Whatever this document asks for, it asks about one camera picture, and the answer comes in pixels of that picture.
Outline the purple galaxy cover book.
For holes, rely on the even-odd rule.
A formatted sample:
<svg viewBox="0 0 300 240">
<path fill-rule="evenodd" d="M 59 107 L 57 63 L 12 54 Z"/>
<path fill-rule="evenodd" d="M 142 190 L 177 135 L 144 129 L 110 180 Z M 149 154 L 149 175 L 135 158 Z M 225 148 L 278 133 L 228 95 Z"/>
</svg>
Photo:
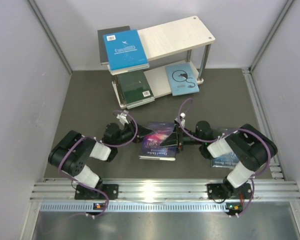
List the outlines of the purple galaxy cover book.
<svg viewBox="0 0 300 240">
<path fill-rule="evenodd" d="M 175 147 L 161 147 L 160 144 L 173 132 L 173 122 L 149 121 L 146 125 L 153 133 L 144 137 L 139 153 L 141 160 L 175 161 Z"/>
</svg>

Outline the pale grey-green book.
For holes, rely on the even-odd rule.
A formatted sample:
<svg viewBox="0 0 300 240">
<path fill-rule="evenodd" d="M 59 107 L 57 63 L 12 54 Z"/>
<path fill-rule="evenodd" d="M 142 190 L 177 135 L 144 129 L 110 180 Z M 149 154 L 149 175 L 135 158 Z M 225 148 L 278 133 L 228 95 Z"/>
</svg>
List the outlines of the pale grey-green book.
<svg viewBox="0 0 300 240">
<path fill-rule="evenodd" d="M 154 101 L 155 101 L 154 97 L 149 97 L 149 98 L 145 98 L 143 100 L 139 100 L 139 101 L 136 101 L 136 102 L 127 103 L 126 108 L 127 109 L 132 109 L 132 108 L 136 108 L 136 107 L 139 107 L 139 106 L 142 106 L 142 105 L 154 102 Z"/>
</svg>

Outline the dark green book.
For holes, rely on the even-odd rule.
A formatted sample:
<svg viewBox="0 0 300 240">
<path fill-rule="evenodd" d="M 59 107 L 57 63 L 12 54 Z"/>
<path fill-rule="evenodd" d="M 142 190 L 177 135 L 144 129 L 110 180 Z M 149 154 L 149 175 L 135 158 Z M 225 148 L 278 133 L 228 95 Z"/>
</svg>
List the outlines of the dark green book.
<svg viewBox="0 0 300 240">
<path fill-rule="evenodd" d="M 148 103 L 155 100 L 143 70 L 121 73 L 117 77 L 127 105 Z"/>
</svg>

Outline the light blue circle book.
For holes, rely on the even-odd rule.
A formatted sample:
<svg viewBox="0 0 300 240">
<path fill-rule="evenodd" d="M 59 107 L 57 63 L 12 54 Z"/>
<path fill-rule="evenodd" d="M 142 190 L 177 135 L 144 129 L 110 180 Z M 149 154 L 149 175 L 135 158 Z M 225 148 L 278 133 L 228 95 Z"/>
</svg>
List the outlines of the light blue circle book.
<svg viewBox="0 0 300 240">
<path fill-rule="evenodd" d="M 169 65 L 165 67 L 165 71 L 174 97 L 200 91 L 190 63 Z"/>
</svg>

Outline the dark blue Wuthering Heights book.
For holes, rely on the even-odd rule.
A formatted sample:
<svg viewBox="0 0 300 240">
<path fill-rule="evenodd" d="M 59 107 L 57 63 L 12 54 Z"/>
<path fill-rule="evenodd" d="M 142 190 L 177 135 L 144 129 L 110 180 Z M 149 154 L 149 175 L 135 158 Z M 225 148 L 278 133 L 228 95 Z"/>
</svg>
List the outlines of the dark blue Wuthering Heights book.
<svg viewBox="0 0 300 240">
<path fill-rule="evenodd" d="M 212 156 L 211 166 L 215 168 L 234 169 L 239 163 L 239 159 L 226 141 L 226 137 L 231 134 L 233 130 L 221 128 L 219 131 L 217 141 L 213 142 L 207 148 Z"/>
</svg>

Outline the black glossy book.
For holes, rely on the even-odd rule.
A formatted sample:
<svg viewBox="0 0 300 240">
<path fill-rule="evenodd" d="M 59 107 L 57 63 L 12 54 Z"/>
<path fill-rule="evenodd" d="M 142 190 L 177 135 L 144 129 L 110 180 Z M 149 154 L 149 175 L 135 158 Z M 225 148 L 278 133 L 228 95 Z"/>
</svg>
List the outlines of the black glossy book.
<svg viewBox="0 0 300 240">
<path fill-rule="evenodd" d="M 118 32 L 124 32 L 124 31 L 128 31 L 130 29 L 131 28 L 129 25 L 125 25 L 125 26 L 120 26 L 120 27 L 100 29 L 97 31 L 99 60 L 100 60 L 101 65 L 108 64 L 108 55 L 107 55 L 107 50 L 106 50 L 106 46 L 105 46 L 104 35 L 118 33 Z"/>
</svg>

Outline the bright blue book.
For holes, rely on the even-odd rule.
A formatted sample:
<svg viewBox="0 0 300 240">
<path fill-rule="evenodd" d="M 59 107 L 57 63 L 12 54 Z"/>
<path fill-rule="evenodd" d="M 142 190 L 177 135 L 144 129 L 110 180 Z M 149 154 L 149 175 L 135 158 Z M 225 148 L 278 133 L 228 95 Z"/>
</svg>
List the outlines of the bright blue book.
<svg viewBox="0 0 300 240">
<path fill-rule="evenodd" d="M 103 36 L 111 75 L 150 67 L 143 44 L 136 29 Z"/>
</svg>

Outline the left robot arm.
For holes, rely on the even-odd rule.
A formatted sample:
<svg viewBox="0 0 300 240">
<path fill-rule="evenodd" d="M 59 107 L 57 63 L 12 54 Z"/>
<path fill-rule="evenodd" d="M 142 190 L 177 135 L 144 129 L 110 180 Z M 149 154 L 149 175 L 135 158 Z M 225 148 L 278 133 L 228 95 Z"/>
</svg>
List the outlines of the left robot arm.
<svg viewBox="0 0 300 240">
<path fill-rule="evenodd" d="M 132 121 L 125 123 L 122 129 L 114 122 L 109 123 L 101 141 L 71 130 L 51 150 L 48 163 L 77 183 L 85 185 L 87 195 L 97 199 L 103 194 L 103 180 L 86 165 L 87 160 L 94 158 L 111 162 L 118 154 L 118 146 L 140 143 L 153 132 L 139 124 L 134 125 Z"/>
</svg>

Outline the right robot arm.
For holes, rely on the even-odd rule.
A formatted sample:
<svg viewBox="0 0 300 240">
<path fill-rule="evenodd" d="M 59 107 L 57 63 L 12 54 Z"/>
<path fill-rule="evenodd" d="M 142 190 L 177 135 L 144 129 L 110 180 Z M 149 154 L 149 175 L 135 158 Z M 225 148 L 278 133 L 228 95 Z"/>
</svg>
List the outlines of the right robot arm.
<svg viewBox="0 0 300 240">
<path fill-rule="evenodd" d="M 229 134 L 217 137 L 207 121 L 199 121 L 195 131 L 185 129 L 178 121 L 173 132 L 160 144 L 181 151 L 186 145 L 199 145 L 201 155 L 210 160 L 234 154 L 238 163 L 223 180 L 223 192 L 228 198 L 236 198 L 242 186 L 256 173 L 268 168 L 271 158 L 278 153 L 275 143 L 250 124 L 244 124 Z"/>
</svg>

